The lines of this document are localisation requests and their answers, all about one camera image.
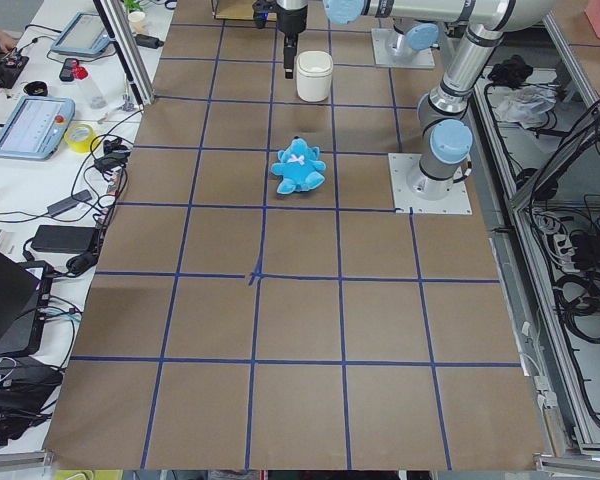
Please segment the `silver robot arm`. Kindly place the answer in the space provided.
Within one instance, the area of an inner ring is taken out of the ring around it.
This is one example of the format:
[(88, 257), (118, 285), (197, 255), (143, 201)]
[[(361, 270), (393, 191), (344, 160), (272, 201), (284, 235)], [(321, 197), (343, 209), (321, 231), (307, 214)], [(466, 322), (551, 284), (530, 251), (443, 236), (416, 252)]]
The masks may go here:
[(406, 175), (408, 187), (426, 200), (447, 196), (466, 159), (473, 135), (462, 122), (476, 81), (503, 34), (541, 21), (553, 1), (325, 1), (330, 21), (346, 25), (361, 16), (467, 24), (456, 55), (439, 85), (418, 106), (423, 153)]
[(386, 40), (386, 49), (390, 56), (404, 57), (430, 48), (437, 42), (438, 36), (436, 23), (394, 17), (393, 31)]

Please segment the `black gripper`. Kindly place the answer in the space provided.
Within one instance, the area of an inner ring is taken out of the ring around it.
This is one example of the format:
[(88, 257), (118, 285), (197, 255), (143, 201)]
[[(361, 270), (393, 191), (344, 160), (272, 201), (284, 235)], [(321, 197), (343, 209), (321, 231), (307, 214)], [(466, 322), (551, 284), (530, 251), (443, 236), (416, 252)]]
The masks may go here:
[(305, 31), (308, 0), (276, 0), (277, 28), (284, 36), (283, 68), (286, 79), (294, 78), (298, 36)]

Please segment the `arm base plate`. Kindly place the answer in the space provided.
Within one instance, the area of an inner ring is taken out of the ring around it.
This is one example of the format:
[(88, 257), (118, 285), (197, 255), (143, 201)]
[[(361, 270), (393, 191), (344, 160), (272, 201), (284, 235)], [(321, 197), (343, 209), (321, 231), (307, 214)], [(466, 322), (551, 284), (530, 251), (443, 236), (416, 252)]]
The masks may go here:
[(375, 64), (387, 68), (433, 69), (432, 46), (437, 42), (436, 25), (422, 24), (398, 33), (394, 29), (371, 30)]
[(390, 153), (394, 209), (404, 214), (471, 215), (472, 208), (458, 166), (447, 180), (433, 180), (420, 170), (420, 154)]

